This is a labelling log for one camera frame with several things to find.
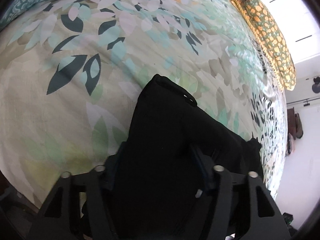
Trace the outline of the black pants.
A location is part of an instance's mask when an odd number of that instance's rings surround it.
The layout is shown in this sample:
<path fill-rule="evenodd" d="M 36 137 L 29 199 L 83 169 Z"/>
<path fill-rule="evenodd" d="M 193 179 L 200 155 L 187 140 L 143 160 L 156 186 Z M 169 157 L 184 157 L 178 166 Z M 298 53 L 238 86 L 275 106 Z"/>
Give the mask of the black pants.
<path fill-rule="evenodd" d="M 114 239 L 205 239 L 212 168 L 263 177 L 261 144 L 214 120 L 182 87 L 155 75 L 141 91 L 128 139 L 100 185 Z"/>

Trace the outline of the floral leaf bedspread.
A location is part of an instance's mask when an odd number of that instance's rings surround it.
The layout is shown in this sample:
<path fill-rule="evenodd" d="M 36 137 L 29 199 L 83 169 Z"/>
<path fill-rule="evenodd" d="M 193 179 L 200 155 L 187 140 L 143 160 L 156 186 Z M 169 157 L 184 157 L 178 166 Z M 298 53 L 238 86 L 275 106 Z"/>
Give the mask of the floral leaf bedspread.
<path fill-rule="evenodd" d="M 46 0 L 1 31 L 1 172 L 40 206 L 63 171 L 87 172 L 127 138 L 155 74 L 248 140 L 275 197 L 286 101 L 229 0 Z"/>

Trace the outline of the orange pumpkin print pillow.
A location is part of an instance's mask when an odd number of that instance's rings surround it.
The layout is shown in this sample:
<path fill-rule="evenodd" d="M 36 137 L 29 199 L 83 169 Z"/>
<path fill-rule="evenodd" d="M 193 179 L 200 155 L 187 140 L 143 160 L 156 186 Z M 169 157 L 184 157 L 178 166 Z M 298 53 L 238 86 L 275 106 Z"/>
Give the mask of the orange pumpkin print pillow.
<path fill-rule="evenodd" d="M 261 0 L 229 0 L 242 15 L 271 65 L 279 87 L 294 90 L 296 69 L 283 33 Z"/>

